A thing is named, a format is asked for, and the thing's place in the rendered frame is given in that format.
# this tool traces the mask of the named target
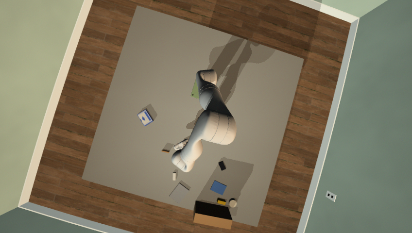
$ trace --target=light green wall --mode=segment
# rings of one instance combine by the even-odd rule
[[[362,17],[387,0],[314,0],[327,6]]]
[[[0,1],[0,215],[16,208],[83,0]]]
[[[97,233],[68,222],[16,208],[0,216],[2,233]]]
[[[305,233],[412,232],[411,9],[388,0],[359,20]]]

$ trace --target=green board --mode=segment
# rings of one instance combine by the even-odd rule
[[[194,85],[193,85],[193,89],[192,89],[192,93],[190,94],[190,96],[192,96],[193,98],[198,99],[199,98],[199,91],[197,89],[197,83],[196,80],[194,81]]]

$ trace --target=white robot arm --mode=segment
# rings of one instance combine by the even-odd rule
[[[198,71],[196,83],[199,102],[205,111],[200,114],[186,146],[172,155],[172,163],[183,172],[191,171],[202,154],[201,140],[228,145],[236,137],[236,122],[216,86],[216,72],[212,69]]]

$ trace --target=gray rug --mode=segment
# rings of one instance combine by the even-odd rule
[[[236,222],[258,226],[303,59],[150,9],[137,7],[83,179],[193,210],[196,200],[235,198]],[[191,97],[198,70],[214,69],[237,124],[230,145],[203,141],[188,173],[171,162],[203,111]],[[154,121],[143,126],[147,109]],[[221,170],[224,161],[226,170]],[[176,181],[172,173],[177,172]],[[227,186],[223,195],[210,190]],[[181,183],[188,192],[169,195]]]

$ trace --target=white outlet plate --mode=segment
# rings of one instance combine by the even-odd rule
[[[333,202],[335,202],[335,200],[336,200],[336,195],[329,192],[329,191],[326,191],[326,197],[331,199]]]

